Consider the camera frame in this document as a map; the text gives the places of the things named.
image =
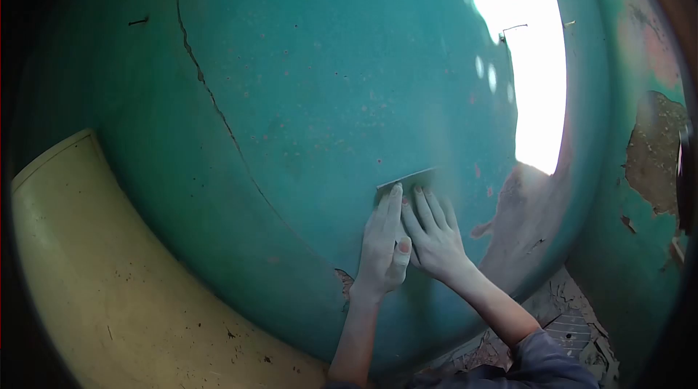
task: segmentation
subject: right hand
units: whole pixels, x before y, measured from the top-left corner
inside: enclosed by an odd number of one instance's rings
[[[475,266],[463,248],[453,206],[447,198],[440,203],[429,188],[420,186],[414,188],[414,201],[421,224],[410,202],[402,200],[402,219],[416,249],[410,262],[449,285],[463,270]]]

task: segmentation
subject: crack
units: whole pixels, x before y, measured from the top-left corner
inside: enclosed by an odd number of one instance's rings
[[[247,160],[245,159],[245,156],[242,154],[242,149],[240,149],[240,144],[238,143],[237,139],[235,138],[235,135],[233,134],[230,124],[228,121],[225,119],[225,115],[222,113],[221,109],[218,106],[218,103],[216,103],[216,97],[214,96],[213,91],[209,86],[206,84],[206,79],[204,78],[204,73],[201,71],[201,66],[199,65],[199,62],[197,62],[196,57],[194,56],[194,52],[191,49],[191,45],[189,45],[187,41],[187,34],[186,34],[186,28],[184,27],[184,23],[181,20],[181,12],[179,9],[179,0],[174,0],[175,3],[177,4],[177,22],[179,23],[179,29],[181,30],[182,36],[184,37],[184,49],[186,50],[186,53],[189,54],[189,57],[191,57],[191,61],[194,62],[194,66],[196,67],[196,77],[197,79],[204,85],[204,88],[206,88],[206,92],[209,93],[209,96],[211,97],[211,103],[214,106],[214,110],[216,113],[221,117],[221,120],[223,124],[225,125],[225,129],[228,131],[228,135],[232,139],[232,142],[235,144],[235,149],[237,149],[237,153],[240,155],[240,159],[242,160],[242,164],[245,166],[245,171],[247,172],[247,176],[249,177],[250,181],[252,184],[255,185],[255,188],[257,189],[257,192],[262,196],[266,204],[269,206],[269,208],[274,212],[275,216],[282,222],[284,223],[284,226],[288,228],[288,230],[293,233],[295,237],[300,240],[303,245],[306,247],[306,249],[311,253],[314,254],[315,256],[320,257],[318,254],[316,254],[310,246],[305,242],[305,240],[294,230],[291,225],[286,222],[286,220],[278,213],[276,208],[273,206],[273,204],[269,201],[269,199],[266,197],[264,192],[262,192],[262,188],[260,188],[260,185],[257,183],[257,180],[255,180],[255,177],[252,175],[252,170],[250,169],[249,164],[247,163]]]

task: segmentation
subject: floor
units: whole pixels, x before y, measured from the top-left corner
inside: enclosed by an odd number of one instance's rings
[[[538,289],[523,307],[556,339],[567,354],[576,357],[597,378],[601,388],[618,387],[618,367],[608,332],[601,326],[589,301],[566,269],[562,268]],[[492,330],[427,362],[417,372],[454,374],[480,365],[508,369],[510,351]],[[391,387],[401,387],[411,372],[394,377]]]

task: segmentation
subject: forearm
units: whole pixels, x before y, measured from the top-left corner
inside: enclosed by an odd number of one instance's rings
[[[379,307],[379,300],[352,297],[339,345],[327,372],[329,380],[366,386]]]
[[[447,281],[447,286],[472,306],[499,338],[513,349],[540,328],[531,314],[487,279],[470,261]]]

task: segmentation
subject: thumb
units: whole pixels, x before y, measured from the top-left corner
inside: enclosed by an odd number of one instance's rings
[[[388,268],[388,276],[397,280],[397,284],[405,280],[405,271],[410,264],[410,254],[412,254],[412,240],[405,236],[395,245],[393,260]]]

